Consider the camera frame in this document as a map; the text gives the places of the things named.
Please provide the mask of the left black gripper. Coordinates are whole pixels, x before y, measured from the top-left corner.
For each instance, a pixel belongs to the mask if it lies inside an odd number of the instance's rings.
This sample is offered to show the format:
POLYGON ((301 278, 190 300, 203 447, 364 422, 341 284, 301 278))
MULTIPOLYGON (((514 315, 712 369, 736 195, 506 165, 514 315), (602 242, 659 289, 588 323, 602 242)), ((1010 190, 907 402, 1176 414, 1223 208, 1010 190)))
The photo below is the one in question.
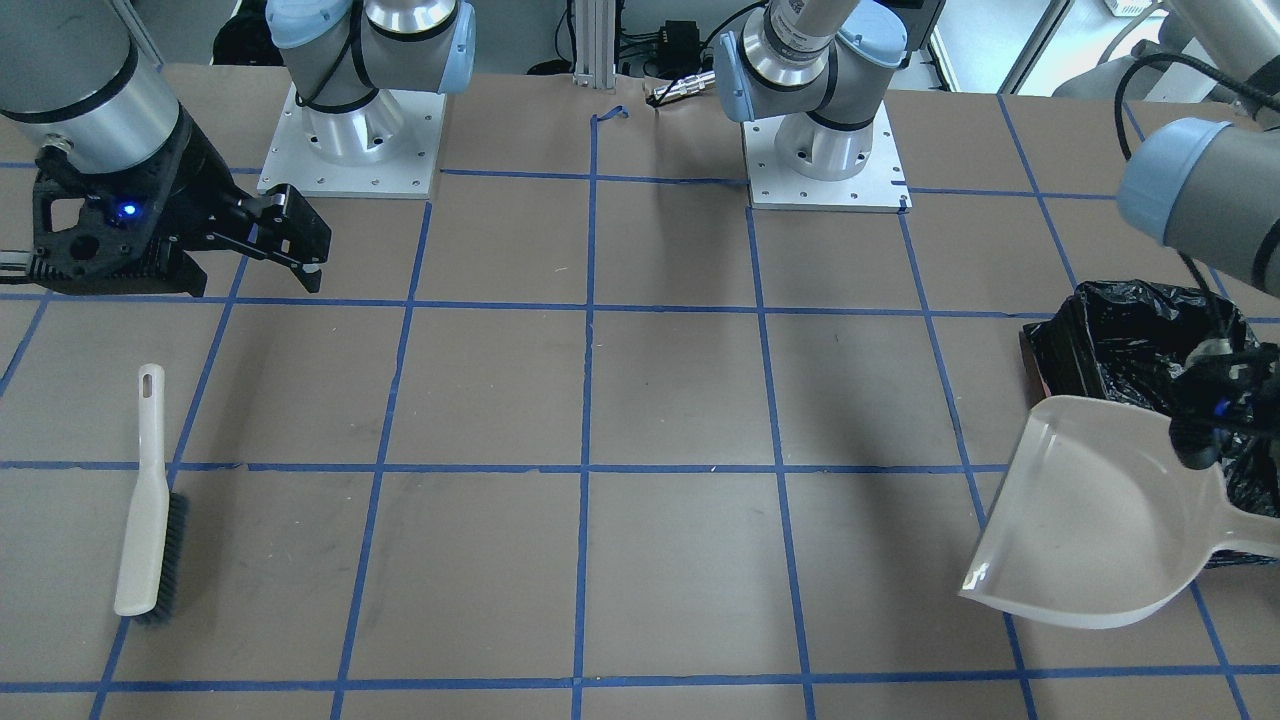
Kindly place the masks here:
POLYGON ((1277 345, 1235 351, 1204 340, 1172 382, 1169 438, 1184 468, 1204 470, 1231 434, 1277 439, 1277 345))

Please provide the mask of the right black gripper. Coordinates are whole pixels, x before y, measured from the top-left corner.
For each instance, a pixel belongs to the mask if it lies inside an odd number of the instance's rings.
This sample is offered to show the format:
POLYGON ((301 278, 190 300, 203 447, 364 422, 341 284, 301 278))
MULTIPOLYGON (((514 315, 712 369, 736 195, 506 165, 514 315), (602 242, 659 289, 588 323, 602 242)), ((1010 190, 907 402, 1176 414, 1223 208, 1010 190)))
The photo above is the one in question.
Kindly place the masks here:
POLYGON ((46 290, 201 297, 207 274, 191 255, 223 249, 289 269, 308 293, 321 288, 329 224, 293 184, 241 188, 184 108, 170 137, 132 168, 86 174, 55 146, 35 163, 26 277, 46 290))

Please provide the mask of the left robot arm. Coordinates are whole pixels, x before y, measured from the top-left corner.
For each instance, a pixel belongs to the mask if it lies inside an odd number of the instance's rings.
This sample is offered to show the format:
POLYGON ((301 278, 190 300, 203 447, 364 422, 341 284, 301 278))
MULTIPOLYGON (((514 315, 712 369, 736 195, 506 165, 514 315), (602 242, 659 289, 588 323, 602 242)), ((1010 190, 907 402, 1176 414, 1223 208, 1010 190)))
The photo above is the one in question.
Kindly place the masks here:
MULTIPOLYGON (((1142 56, 1114 91, 1114 124, 1126 167, 1117 190, 1123 219, 1187 265, 1202 261, 1268 293, 1277 293, 1277 4, 1172 1, 1207 53, 1142 56), (1137 73, 1183 64, 1229 87, 1260 129, 1184 118, 1126 138, 1123 105, 1137 73)), ((826 199, 836 209, 865 202, 882 188, 879 208, 906 197, 893 181, 865 182, 888 163, 882 113, 892 74, 908 54, 908 32, 873 1, 768 1, 740 31, 712 41, 716 91, 724 114, 742 126, 754 199, 782 208, 826 199)), ((1277 437, 1277 378, 1252 370, 1225 340, 1202 343, 1176 382, 1172 448, 1184 466, 1206 469, 1229 433, 1277 437)))

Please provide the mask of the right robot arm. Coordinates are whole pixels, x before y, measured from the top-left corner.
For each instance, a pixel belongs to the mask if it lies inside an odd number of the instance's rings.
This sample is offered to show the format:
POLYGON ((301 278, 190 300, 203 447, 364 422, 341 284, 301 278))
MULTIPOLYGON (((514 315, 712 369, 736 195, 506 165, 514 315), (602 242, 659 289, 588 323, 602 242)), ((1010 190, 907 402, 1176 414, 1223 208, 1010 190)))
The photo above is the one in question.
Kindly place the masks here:
MULTIPOLYGON (((417 140, 398 94, 463 92, 477 20, 466 1, 266 1, 307 154, 383 181, 417 140)), ((204 295, 197 252, 287 268, 310 293, 332 229, 303 192, 251 193, 111 1, 3 4, 3 117, 36 147, 32 240, 4 284, 67 295, 204 295)))

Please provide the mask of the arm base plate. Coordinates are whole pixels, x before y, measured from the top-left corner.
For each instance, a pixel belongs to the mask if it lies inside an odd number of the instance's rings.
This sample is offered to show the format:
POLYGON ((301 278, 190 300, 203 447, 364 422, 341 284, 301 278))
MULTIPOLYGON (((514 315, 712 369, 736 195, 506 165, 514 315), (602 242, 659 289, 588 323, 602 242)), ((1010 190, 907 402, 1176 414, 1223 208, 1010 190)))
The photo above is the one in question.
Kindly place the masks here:
POLYGON ((913 209, 887 106, 842 132, 808 114, 741 124, 750 204, 777 211, 902 214, 913 209))
POLYGON ((445 119, 442 94, 372 90, 351 109, 302 108, 291 86, 256 188, 308 199, 429 199, 445 119))

